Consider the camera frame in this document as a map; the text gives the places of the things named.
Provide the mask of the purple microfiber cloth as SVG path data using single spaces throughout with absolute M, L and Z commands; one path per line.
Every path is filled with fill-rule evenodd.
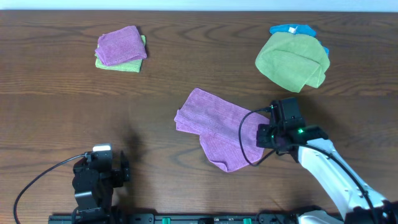
M 176 130 L 199 135 L 207 159 L 225 172 L 255 163 L 263 155 L 263 148 L 256 146 L 257 128 L 269 120 L 202 89 L 189 94 L 174 121 Z

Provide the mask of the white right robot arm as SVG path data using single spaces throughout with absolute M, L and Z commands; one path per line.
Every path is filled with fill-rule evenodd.
M 397 202 L 370 187 L 338 154 L 318 126 L 260 124 L 257 145 L 291 155 L 332 199 L 345 223 L 397 223 Z

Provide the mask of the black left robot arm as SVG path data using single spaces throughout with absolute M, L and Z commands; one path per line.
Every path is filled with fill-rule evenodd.
M 77 208 L 72 212 L 72 223 L 114 223 L 123 224 L 128 220 L 124 212 L 112 205 L 115 188 L 130 181 L 131 172 L 128 158 L 120 152 L 120 168 L 113 169 L 111 151 L 86 152 L 73 166 Z

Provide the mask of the green crumpled microfiber cloth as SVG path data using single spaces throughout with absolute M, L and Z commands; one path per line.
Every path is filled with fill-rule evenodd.
M 324 82 L 330 59 L 316 38 L 276 32 L 257 55 L 255 66 L 275 84 L 298 93 L 305 85 L 318 88 Z

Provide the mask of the blue microfiber cloth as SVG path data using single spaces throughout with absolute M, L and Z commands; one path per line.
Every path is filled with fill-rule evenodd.
M 309 25 L 306 24 L 281 24 L 277 26 L 272 26 L 269 32 L 274 35 L 277 32 L 290 33 L 293 35 L 309 35 L 311 37 L 316 37 L 317 33 Z

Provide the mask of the folded green cloth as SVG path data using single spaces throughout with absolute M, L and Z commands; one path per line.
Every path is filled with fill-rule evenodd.
M 141 36 L 141 37 L 142 37 L 142 40 L 145 45 L 145 37 L 144 36 Z M 119 65 L 106 66 L 106 65 L 102 64 L 102 62 L 96 56 L 95 66 L 97 68 L 101 68 L 101 69 L 105 69 L 105 70 L 117 70 L 117 71 L 122 71 L 122 72 L 140 72 L 142 61 L 143 61 L 143 59 L 131 60 L 129 62 L 121 63 Z

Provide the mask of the folded purple cloth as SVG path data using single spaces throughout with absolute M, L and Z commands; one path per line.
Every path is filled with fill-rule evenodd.
M 144 42 L 136 26 L 103 34 L 98 39 L 95 55 L 106 66 L 147 58 Z

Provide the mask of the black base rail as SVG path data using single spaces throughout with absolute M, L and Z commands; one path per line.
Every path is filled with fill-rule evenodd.
M 340 218 L 333 217 L 323 210 L 306 212 L 301 215 L 282 213 L 260 213 L 258 215 L 154 215 L 137 213 L 113 216 L 103 220 L 84 220 L 79 216 L 51 215 L 49 224 L 72 223 L 113 223 L 113 224 L 344 224 Z

